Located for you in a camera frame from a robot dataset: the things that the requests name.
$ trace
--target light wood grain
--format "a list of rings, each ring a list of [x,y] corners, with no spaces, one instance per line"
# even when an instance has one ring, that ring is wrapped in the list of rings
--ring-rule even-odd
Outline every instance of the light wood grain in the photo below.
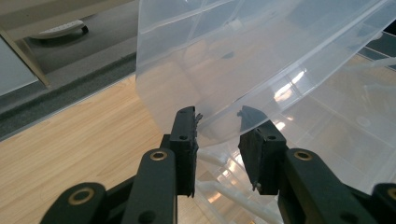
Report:
[[[38,223],[65,189],[136,173],[162,133],[134,88],[124,79],[0,143],[0,223]],[[208,222],[191,198],[178,207],[179,223]]]

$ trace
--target screw hole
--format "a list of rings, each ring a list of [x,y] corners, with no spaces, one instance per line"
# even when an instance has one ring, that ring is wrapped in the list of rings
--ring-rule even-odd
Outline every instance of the screw hole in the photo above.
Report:
[[[166,154],[166,152],[164,151],[156,151],[151,153],[151,155],[149,155],[149,157],[154,161],[161,161],[165,159],[167,156],[168,154]]]
[[[352,213],[348,213],[348,212],[343,212],[340,215],[340,218],[343,219],[346,223],[351,223],[351,224],[358,223],[358,220],[359,220],[358,217],[356,217]]]
[[[139,215],[139,223],[149,224],[152,223],[155,219],[155,213],[153,211],[146,211]]]
[[[91,188],[79,189],[76,190],[72,195],[70,195],[68,202],[71,205],[80,205],[88,202],[94,194],[95,191]]]
[[[296,151],[294,152],[294,157],[302,160],[302,161],[310,161],[312,160],[311,154],[304,152],[304,151]]]

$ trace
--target wooden table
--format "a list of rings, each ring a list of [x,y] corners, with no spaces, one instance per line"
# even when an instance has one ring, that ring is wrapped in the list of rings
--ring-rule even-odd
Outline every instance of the wooden table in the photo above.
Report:
[[[107,189],[134,175],[162,133],[136,95],[134,77],[0,143],[0,223],[38,223],[81,182]],[[193,199],[178,198],[179,223],[208,223]]]

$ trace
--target transparent plastic container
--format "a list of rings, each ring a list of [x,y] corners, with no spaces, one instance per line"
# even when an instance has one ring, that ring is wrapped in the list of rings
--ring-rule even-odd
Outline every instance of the transparent plastic container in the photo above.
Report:
[[[241,128],[243,105],[278,118],[395,11],[395,0],[141,1],[136,88],[165,133],[195,105],[200,146],[222,143],[267,120],[253,115]]]
[[[396,183],[396,71],[384,67],[392,64],[356,55],[272,122],[289,147],[316,152],[355,189]],[[199,149],[195,201],[212,223],[281,222],[276,197],[251,190],[238,142]]]

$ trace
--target transparent plastic sheet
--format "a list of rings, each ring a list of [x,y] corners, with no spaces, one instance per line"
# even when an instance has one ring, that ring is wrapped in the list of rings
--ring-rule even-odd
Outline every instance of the transparent plastic sheet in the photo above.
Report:
[[[165,133],[195,105],[198,142],[215,145],[266,121],[241,128],[243,105],[273,119],[299,102],[395,11],[394,0],[141,1],[136,88]]]

